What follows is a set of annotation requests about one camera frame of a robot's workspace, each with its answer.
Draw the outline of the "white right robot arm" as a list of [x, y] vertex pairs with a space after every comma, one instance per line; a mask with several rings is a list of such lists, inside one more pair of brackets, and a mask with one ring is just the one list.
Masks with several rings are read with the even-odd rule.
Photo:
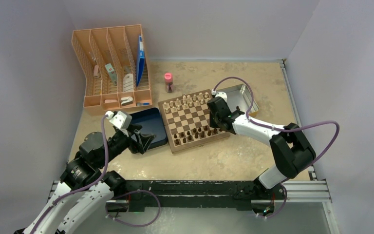
[[310, 142], [294, 123], [269, 126], [267, 122], [247, 117], [240, 109], [232, 112], [222, 97], [210, 99], [207, 106], [212, 128], [250, 137], [271, 148], [274, 165], [254, 181], [254, 192], [259, 198], [268, 197], [273, 187], [295, 178], [316, 158]]

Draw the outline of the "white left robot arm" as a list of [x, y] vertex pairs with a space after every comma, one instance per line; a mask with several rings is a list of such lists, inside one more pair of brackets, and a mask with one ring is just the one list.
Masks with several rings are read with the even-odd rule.
[[106, 172], [105, 164], [126, 149], [144, 153], [155, 139], [154, 134], [141, 134], [139, 126], [125, 135], [116, 130], [106, 139], [105, 132], [88, 134], [75, 158], [60, 176], [60, 182], [38, 217], [17, 234], [71, 234], [107, 200], [121, 199], [126, 193], [126, 180], [117, 172]]

